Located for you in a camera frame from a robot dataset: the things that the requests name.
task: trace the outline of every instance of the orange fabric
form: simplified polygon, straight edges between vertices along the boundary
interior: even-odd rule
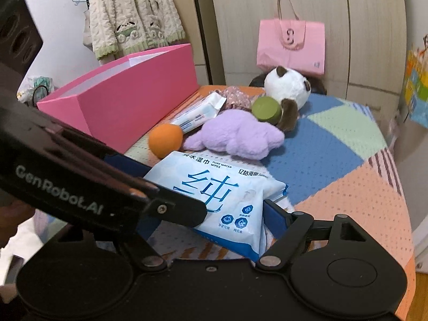
[[[415,294],[415,262],[404,198],[365,162],[295,209],[316,220],[332,220],[336,214],[346,213],[397,260],[407,275],[407,291],[396,314],[405,320]]]
[[[228,85],[203,85],[201,88],[199,88],[198,92],[202,97],[206,97],[209,94],[209,92],[214,89],[225,90],[227,87],[229,86]],[[259,87],[238,86],[238,88],[251,97],[265,93],[265,90]]]
[[[415,296],[416,289],[416,270],[415,270],[415,256],[413,255],[410,258],[409,263],[407,263],[404,271],[407,275],[407,290],[406,294],[403,297],[395,315],[401,320],[405,321],[407,313],[409,312],[410,305],[412,304],[413,297]]]

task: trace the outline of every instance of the panda plush toy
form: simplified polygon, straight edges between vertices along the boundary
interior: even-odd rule
[[[277,128],[284,132],[292,131],[299,118],[299,110],[311,94],[309,81],[295,70],[278,66],[266,76],[265,91],[282,108]]]

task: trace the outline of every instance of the white fluffy jacket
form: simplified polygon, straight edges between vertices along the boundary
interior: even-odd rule
[[[89,0],[93,51],[100,59],[185,38],[173,0]]]

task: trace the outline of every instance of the pink tote bag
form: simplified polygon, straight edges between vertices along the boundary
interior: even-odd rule
[[[324,74],[325,26],[300,20],[292,4],[295,20],[261,20],[258,34],[257,67],[269,72],[277,66],[305,75]]]

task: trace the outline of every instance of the purple plush toy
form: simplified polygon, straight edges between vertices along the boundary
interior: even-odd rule
[[[259,122],[249,112],[231,109],[206,122],[200,131],[186,139],[183,147],[189,151],[208,148],[259,161],[283,142],[284,133],[278,128]]]

